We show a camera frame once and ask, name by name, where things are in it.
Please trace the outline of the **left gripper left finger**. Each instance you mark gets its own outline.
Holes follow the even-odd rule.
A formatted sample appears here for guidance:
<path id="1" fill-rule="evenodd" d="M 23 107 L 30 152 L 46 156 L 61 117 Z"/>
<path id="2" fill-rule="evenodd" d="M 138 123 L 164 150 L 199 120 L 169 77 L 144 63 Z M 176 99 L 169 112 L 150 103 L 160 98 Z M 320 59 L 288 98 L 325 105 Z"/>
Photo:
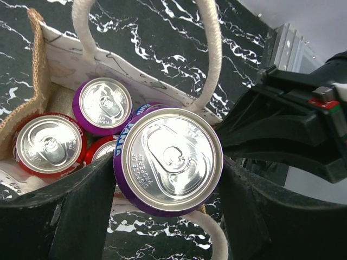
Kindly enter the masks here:
<path id="1" fill-rule="evenodd" d="M 101 259 L 115 184 L 108 153 L 41 189 L 1 201 L 1 259 Z"/>

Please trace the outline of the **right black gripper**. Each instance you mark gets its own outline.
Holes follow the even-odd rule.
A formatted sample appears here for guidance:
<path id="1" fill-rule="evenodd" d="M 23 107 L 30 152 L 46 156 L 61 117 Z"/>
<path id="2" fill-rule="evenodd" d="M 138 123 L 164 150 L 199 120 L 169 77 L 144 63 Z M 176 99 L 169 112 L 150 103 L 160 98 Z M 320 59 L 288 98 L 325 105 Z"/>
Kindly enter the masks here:
<path id="1" fill-rule="evenodd" d="M 345 87 L 344 64 L 310 74 L 260 70 L 259 83 L 216 129 L 224 154 L 286 164 L 333 184 L 346 179 Z"/>

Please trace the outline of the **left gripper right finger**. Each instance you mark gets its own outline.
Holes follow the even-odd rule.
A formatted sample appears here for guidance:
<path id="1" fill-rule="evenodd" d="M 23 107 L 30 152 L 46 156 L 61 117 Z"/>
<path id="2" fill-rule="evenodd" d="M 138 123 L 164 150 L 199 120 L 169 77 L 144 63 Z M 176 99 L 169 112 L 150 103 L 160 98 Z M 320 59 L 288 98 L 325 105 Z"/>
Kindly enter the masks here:
<path id="1" fill-rule="evenodd" d="M 287 190 L 228 157 L 219 191 L 234 259 L 346 259 L 346 205 Z"/>

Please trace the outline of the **red cola can front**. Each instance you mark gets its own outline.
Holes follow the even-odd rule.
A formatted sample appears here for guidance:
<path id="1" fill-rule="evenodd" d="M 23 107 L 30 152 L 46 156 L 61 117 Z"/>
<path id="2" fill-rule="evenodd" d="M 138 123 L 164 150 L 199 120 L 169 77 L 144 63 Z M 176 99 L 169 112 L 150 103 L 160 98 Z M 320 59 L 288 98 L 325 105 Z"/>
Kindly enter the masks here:
<path id="1" fill-rule="evenodd" d="M 119 136 L 110 135 L 105 136 L 97 140 L 87 151 L 83 166 L 87 166 L 90 163 L 96 161 L 98 158 L 102 157 L 108 152 L 113 152 L 117 144 Z"/>

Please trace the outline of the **red cola can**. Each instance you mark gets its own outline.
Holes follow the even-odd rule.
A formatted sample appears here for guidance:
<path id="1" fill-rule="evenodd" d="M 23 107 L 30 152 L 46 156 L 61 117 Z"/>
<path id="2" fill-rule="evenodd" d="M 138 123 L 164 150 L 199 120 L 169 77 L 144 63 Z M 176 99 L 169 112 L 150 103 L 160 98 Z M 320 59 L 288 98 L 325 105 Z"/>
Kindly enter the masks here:
<path id="1" fill-rule="evenodd" d="M 59 179 L 82 166 L 87 137 L 73 118 L 51 112 L 34 115 L 21 124 L 12 146 L 23 170 L 40 178 Z"/>
<path id="2" fill-rule="evenodd" d="M 98 158 L 102 157 L 108 152 L 113 152 L 117 144 L 119 136 L 110 135 L 105 136 L 97 140 L 87 151 L 83 166 L 87 166 L 90 163 L 96 161 Z"/>

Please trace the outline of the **purple fanta can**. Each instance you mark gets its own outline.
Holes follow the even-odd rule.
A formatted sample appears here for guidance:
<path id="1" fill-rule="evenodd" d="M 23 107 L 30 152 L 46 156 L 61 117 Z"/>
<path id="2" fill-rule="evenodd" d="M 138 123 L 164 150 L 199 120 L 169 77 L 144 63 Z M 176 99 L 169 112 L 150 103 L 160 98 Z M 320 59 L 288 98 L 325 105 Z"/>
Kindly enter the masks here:
<path id="1" fill-rule="evenodd" d="M 158 103 L 158 102 L 150 102 L 150 103 L 146 103 L 142 106 L 140 106 L 133 114 L 133 119 L 139 115 L 141 115 L 142 113 L 151 110 L 151 109 L 156 109 L 156 108 L 162 108 L 162 107 L 168 107 L 165 104 L 162 103 Z"/>
<path id="2" fill-rule="evenodd" d="M 223 169 L 221 143 L 197 114 L 149 108 L 121 132 L 113 153 L 116 182 L 137 209 L 178 217 L 204 204 Z"/>
<path id="3" fill-rule="evenodd" d="M 77 89 L 72 109 L 83 129 L 94 135 L 108 136 L 120 133 L 130 122 L 133 103 L 122 83 L 99 77 L 84 82 Z"/>

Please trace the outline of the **purple Fanta can front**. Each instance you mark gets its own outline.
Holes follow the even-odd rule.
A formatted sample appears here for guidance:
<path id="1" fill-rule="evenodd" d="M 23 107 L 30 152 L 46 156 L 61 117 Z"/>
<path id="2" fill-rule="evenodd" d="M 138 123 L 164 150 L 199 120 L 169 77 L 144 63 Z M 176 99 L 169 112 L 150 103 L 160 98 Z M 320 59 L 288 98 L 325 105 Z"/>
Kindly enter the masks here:
<path id="1" fill-rule="evenodd" d="M 83 129 L 94 135 L 108 136 L 120 133 L 130 122 L 133 103 L 122 83 L 99 77 L 84 82 L 77 89 L 72 109 Z"/>

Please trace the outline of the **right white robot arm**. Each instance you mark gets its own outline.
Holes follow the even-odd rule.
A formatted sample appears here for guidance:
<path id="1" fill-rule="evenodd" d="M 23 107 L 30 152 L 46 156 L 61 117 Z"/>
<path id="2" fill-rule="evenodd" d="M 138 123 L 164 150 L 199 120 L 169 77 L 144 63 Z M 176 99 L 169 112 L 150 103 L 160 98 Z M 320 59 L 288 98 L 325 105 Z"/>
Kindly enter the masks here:
<path id="1" fill-rule="evenodd" d="M 283 163 L 330 183 L 346 178 L 346 53 L 309 74 L 262 69 L 216 129 L 231 158 Z"/>

